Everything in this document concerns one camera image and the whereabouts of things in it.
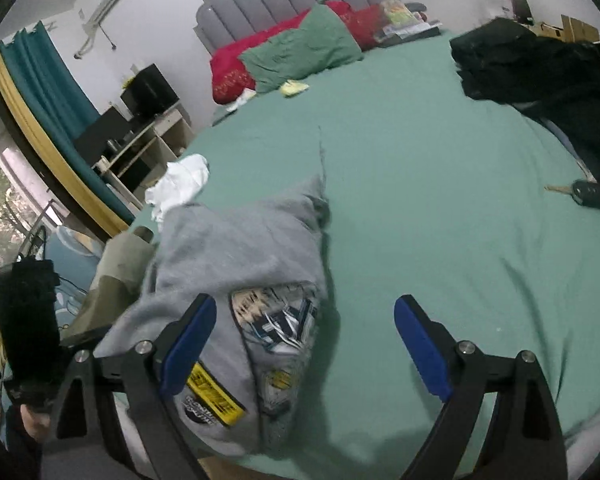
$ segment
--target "green bed sheet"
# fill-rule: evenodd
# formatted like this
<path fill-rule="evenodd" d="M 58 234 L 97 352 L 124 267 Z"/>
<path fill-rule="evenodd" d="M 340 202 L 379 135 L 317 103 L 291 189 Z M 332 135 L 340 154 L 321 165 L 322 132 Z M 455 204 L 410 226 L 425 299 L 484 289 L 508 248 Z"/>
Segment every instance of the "green bed sheet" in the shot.
<path fill-rule="evenodd" d="M 210 208 L 326 177 L 331 304 L 288 446 L 245 466 L 400 477 L 441 407 L 394 327 L 407 293 L 487 353 L 535 352 L 565 433 L 600 407 L 600 211 L 543 189 L 582 172 L 543 127 L 465 97 L 449 39 L 371 51 L 295 98 L 260 96 L 187 150 L 209 161 L 199 200 Z M 147 208 L 138 224 L 152 225 Z"/>

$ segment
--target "red pillow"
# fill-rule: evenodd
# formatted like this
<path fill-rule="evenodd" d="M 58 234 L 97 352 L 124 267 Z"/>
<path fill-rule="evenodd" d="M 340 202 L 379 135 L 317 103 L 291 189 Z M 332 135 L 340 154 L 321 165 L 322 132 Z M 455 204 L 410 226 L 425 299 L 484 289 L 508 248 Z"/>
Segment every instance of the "red pillow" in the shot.
<path fill-rule="evenodd" d="M 361 38 L 361 41 L 364 41 L 365 44 L 368 43 L 368 38 L 365 37 L 362 32 L 362 26 L 359 25 L 359 19 L 354 18 L 357 14 L 351 9 L 351 6 L 347 2 L 327 2 L 326 3 L 333 12 L 340 16 L 343 22 L 352 23 L 353 29 L 356 31 L 356 34 L 353 34 L 353 37 Z M 267 30 L 263 30 L 252 36 L 248 36 L 247 38 L 243 38 L 242 40 L 238 40 L 235 43 L 228 44 L 227 46 L 221 47 L 216 50 L 216 53 L 211 58 L 211 83 L 213 87 L 214 101 L 220 105 L 229 104 L 235 101 L 240 94 L 244 91 L 245 88 L 251 88 L 255 90 L 256 82 L 251 77 L 249 72 L 247 72 L 244 64 L 238 59 L 238 56 L 242 54 L 248 48 L 253 48 L 254 46 L 258 46 L 263 44 L 269 38 L 279 34 L 284 30 L 289 30 L 290 28 L 298 28 L 304 17 L 309 13 L 311 9 L 307 9 L 305 12 L 298 14 L 296 17 L 291 18 L 290 20 L 286 20 L 284 22 L 278 23 Z"/>
<path fill-rule="evenodd" d="M 374 34 L 382 28 L 384 12 L 380 5 L 372 5 L 362 10 L 352 10 L 340 16 L 349 32 L 359 44 L 362 52 L 378 46 Z"/>

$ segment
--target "metal screw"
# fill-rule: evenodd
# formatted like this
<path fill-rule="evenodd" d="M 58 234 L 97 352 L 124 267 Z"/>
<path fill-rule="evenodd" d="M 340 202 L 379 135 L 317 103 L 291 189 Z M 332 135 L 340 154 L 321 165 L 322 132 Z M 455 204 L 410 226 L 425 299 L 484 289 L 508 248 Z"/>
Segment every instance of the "metal screw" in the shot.
<path fill-rule="evenodd" d="M 531 350 L 523 350 L 520 354 L 522 360 L 525 363 L 535 363 L 536 362 L 536 354 L 534 354 Z"/>
<path fill-rule="evenodd" d="M 154 349 L 154 344 L 151 341 L 141 341 L 136 345 L 136 352 L 140 355 L 148 354 Z"/>
<path fill-rule="evenodd" d="M 465 355 L 471 355 L 475 352 L 475 345 L 471 341 L 461 341 L 458 343 L 458 349 Z"/>
<path fill-rule="evenodd" d="M 88 350 L 80 350 L 76 353 L 74 359 L 77 363 L 83 363 L 89 358 L 90 355 L 91 353 Z"/>

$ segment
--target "teal curtain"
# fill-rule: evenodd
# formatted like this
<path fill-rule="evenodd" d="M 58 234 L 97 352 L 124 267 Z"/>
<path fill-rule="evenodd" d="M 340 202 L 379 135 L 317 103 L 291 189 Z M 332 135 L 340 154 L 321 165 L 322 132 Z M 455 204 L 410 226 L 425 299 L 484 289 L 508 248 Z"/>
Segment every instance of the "teal curtain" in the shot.
<path fill-rule="evenodd" d="M 0 54 L 29 110 L 58 152 L 83 182 L 123 221 L 131 212 L 120 202 L 74 147 L 74 140 L 100 116 L 72 77 L 42 22 L 32 32 L 21 30 Z"/>

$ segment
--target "wooden shelf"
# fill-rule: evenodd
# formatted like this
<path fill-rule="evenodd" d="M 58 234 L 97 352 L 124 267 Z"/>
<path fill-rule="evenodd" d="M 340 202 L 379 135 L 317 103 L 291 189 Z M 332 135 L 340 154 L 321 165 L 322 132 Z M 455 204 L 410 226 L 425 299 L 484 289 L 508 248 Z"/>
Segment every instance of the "wooden shelf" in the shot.
<path fill-rule="evenodd" d="M 154 127 L 154 124 L 155 124 L 155 122 L 148 124 L 139 133 L 135 134 L 134 138 L 131 139 L 128 143 L 126 143 L 122 147 L 122 149 L 116 153 L 116 156 L 114 156 L 111 160 L 107 160 L 106 166 L 104 166 L 103 168 L 100 168 L 100 171 L 102 173 L 105 173 L 106 171 L 109 171 L 111 168 L 113 168 L 113 165 L 120 159 L 120 157 L 122 155 L 124 155 L 126 153 L 126 151 L 129 148 L 131 148 L 131 146 L 133 146 L 136 142 L 138 142 L 140 137 L 142 137 L 145 133 L 147 133 L 149 130 L 151 130 Z"/>
<path fill-rule="evenodd" d="M 142 147 L 142 150 L 140 150 L 139 152 L 137 152 L 137 153 L 136 153 L 136 155 L 134 156 L 134 158 L 132 158 L 132 159 L 131 159 L 131 160 L 130 160 L 130 161 L 127 163 L 127 164 L 126 164 L 126 166 L 125 166 L 124 168 L 122 168 L 122 170 L 121 170 L 119 173 L 117 173 L 117 177 L 118 177 L 118 178 L 121 178 L 121 177 L 122 177 L 122 176 L 123 176 L 123 175 L 126 173 L 126 170 L 128 170 L 129 168 L 131 168 L 131 166 L 132 166 L 132 165 L 135 163 L 135 161 L 136 161 L 136 160 L 138 160 L 138 159 L 139 159 L 139 158 L 142 156 L 142 154 L 143 154 L 143 153 L 144 153 L 146 150 L 148 150 L 148 149 L 151 147 L 151 145 L 152 145 L 152 144 L 155 142 L 155 139 L 157 139 L 157 138 L 158 138 L 158 137 L 154 137 L 154 138 L 153 138 L 153 139 L 151 139 L 151 140 L 150 140 L 148 143 L 146 143 L 146 144 L 145 144 L 145 145 Z"/>

